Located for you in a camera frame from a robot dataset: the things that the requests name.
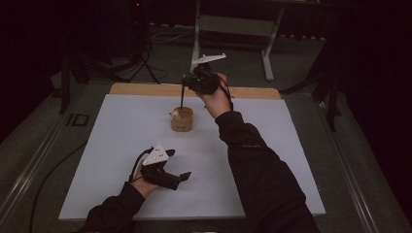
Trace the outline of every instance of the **person's left hand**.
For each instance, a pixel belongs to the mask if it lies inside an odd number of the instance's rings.
[[[139,166],[139,170],[137,171],[136,175],[133,178],[133,182],[130,184],[136,188],[143,197],[147,198],[149,194],[151,194],[155,189],[159,188],[157,184],[148,183],[143,179],[142,174],[140,173],[140,169],[142,168],[142,164]]]

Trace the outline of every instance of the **dark background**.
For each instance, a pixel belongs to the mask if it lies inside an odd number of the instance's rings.
[[[193,25],[193,3],[152,1],[149,18],[171,26]],[[60,71],[61,58],[68,50],[76,47],[103,60],[116,52],[130,55],[132,51],[122,46],[122,41],[130,40],[129,35],[111,33],[119,38],[108,45],[113,40],[108,40],[107,30],[117,30],[116,25],[124,25],[123,20],[141,17],[116,9],[114,14],[105,12],[113,9],[113,4],[116,6],[116,1],[1,1],[0,142],[53,92],[50,76]],[[225,7],[235,15],[245,12],[228,4]],[[214,12],[216,8],[206,5],[206,10]],[[337,12],[342,16],[335,24]],[[110,18],[105,20],[99,13],[119,21],[111,24]],[[296,40],[301,36],[327,38],[317,60],[321,64],[318,69],[332,76],[343,71],[340,90],[412,221],[410,16],[411,2],[400,0],[373,1],[361,9],[345,11],[291,7],[285,12],[279,34],[295,35]]]

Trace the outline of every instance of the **floor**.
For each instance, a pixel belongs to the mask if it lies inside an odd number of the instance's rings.
[[[157,35],[166,31],[177,34]],[[153,35],[153,50],[148,63],[154,75],[161,83],[179,83],[180,77],[189,71],[192,33],[186,28],[154,28]],[[213,71],[229,77],[229,85],[283,89],[305,79],[323,43],[322,40],[297,41],[279,37],[270,55],[275,76],[272,83],[264,78],[259,52],[265,46],[262,39],[205,33],[201,35],[201,54],[226,54],[227,58],[211,65]],[[121,76],[130,78],[136,70],[121,72]],[[0,212],[1,232],[28,231],[34,203],[37,206],[33,232],[71,232],[82,225],[80,221],[60,221],[57,218],[83,149],[75,151],[55,170],[53,168],[87,140],[101,102],[113,83],[93,71],[90,73],[92,78],[88,85],[72,81],[71,105],[66,115],[58,113],[60,100],[50,97],[0,146],[0,184],[3,187],[0,198],[8,201]],[[53,79],[58,83],[58,78],[59,74],[56,74]],[[153,81],[148,69],[143,68],[132,82]],[[326,215],[315,216],[321,231],[412,232],[374,160],[368,142],[346,105],[345,96],[339,94],[337,105],[340,116],[335,118],[336,132],[332,132],[325,121],[324,105],[327,103],[312,101],[310,94],[313,88],[313,85],[306,86],[282,97],[288,104],[326,206]],[[70,114],[88,115],[90,119],[86,126],[72,126],[67,123]],[[39,162],[31,160],[33,157],[39,158]],[[28,169],[28,164],[36,169]],[[10,196],[17,188],[25,194]],[[10,207],[10,212],[4,211],[5,206]],[[222,226],[217,221],[155,221],[139,222],[138,228],[145,233],[239,232],[235,229],[239,222],[225,221]],[[208,228],[211,224],[218,227]]]

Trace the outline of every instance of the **black sleeve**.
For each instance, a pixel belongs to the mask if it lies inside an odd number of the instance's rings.
[[[254,232],[319,232],[288,165],[241,114],[216,119],[246,217]]]
[[[124,183],[119,196],[107,198],[88,212],[85,225],[77,232],[126,232],[145,198],[130,183]]]

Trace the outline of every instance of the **white board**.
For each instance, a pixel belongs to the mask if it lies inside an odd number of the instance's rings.
[[[288,163],[307,197],[312,214],[325,213],[312,173],[283,100],[233,99],[235,111],[257,127],[266,144]],[[107,197],[118,195],[137,156],[161,143],[176,154],[164,169],[191,172],[176,191],[156,190],[136,216],[141,219],[244,216],[227,161],[227,145],[197,97],[186,97],[194,111],[190,132],[175,132],[169,112],[180,97],[107,95],[63,204],[59,219],[85,219]]]

